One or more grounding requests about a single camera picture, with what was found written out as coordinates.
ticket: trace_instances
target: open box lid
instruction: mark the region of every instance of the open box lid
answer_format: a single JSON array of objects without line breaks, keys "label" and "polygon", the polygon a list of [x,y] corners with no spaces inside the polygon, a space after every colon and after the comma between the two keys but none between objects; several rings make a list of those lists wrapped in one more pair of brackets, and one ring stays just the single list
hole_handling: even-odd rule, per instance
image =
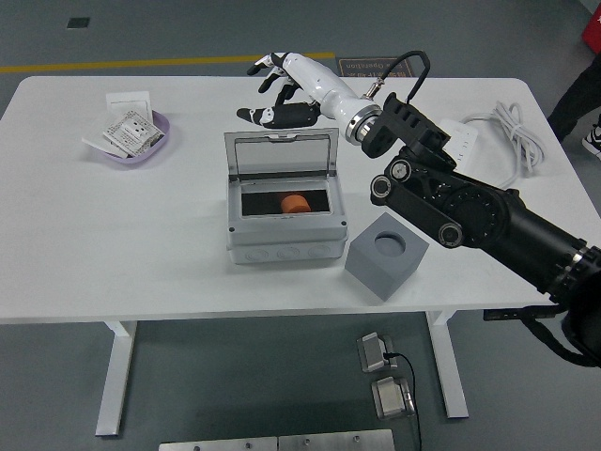
[{"label": "open box lid", "polygon": [[225,134],[229,179],[334,176],[338,129]]}]

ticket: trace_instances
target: gray floor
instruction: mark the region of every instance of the gray floor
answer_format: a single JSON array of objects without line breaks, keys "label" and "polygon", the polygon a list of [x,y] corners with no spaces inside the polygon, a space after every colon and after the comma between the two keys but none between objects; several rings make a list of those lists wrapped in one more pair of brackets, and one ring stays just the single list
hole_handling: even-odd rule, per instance
[{"label": "gray floor", "polygon": [[[91,17],[89,28],[67,31],[68,18],[80,16]],[[548,114],[593,58],[579,36],[589,18],[577,0],[5,0],[0,66],[282,50],[394,56],[420,48],[430,56],[432,76],[520,78]],[[242,75],[245,69],[71,73]],[[24,77],[40,74],[0,74],[0,111]],[[595,120],[595,114],[582,119],[564,148],[599,210],[601,163],[579,144]],[[559,331],[557,321],[547,323]],[[356,338],[373,331],[390,334],[413,362],[425,450],[601,449],[599,369],[564,363],[520,324],[483,323],[481,312],[456,314],[450,330],[466,420],[445,416],[422,314],[141,323],[122,433],[102,439],[94,430],[110,331],[98,323],[4,325],[0,449],[155,450],[163,442],[369,428],[392,428],[398,450],[415,449],[414,422],[376,419],[369,382],[379,377],[361,373],[355,350]],[[406,367],[399,374],[409,377]]]}]

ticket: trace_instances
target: white cable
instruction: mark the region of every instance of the white cable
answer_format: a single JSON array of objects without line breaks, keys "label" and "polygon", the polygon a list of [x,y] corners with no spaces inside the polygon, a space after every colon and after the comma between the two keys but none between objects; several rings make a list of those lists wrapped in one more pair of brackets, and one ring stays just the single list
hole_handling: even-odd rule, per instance
[{"label": "white cable", "polygon": [[512,103],[509,108],[504,103],[497,101],[497,107],[492,114],[476,114],[464,117],[464,124],[473,120],[492,120],[501,125],[511,142],[516,154],[516,165],[514,174],[499,186],[508,188],[518,177],[520,167],[525,167],[531,173],[534,167],[541,163],[545,157],[544,145],[540,138],[524,127],[522,120],[522,108],[518,103]]}]

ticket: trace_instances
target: black robotic arm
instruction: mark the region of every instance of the black robotic arm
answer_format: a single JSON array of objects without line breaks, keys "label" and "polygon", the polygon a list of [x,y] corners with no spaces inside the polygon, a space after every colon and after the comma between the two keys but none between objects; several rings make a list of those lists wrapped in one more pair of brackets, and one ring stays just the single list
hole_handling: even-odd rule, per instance
[{"label": "black robotic arm", "polygon": [[[373,158],[397,139],[406,144],[373,179],[372,203],[394,210],[445,247],[482,249],[548,293],[557,306],[487,311],[485,318],[521,319],[562,358],[601,366],[601,251],[528,210],[517,190],[456,173],[442,149],[449,136],[391,94],[362,149]],[[582,355],[566,350],[535,320],[563,311],[562,330]]]}]

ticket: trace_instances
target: electrical junction box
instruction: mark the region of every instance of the electrical junction box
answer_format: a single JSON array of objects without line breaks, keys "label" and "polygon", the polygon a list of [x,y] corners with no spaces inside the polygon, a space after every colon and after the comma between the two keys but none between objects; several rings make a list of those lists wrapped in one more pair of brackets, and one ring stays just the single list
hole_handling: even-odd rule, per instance
[{"label": "electrical junction box", "polygon": [[347,217],[338,129],[225,134],[227,250],[234,263],[338,258]]}]

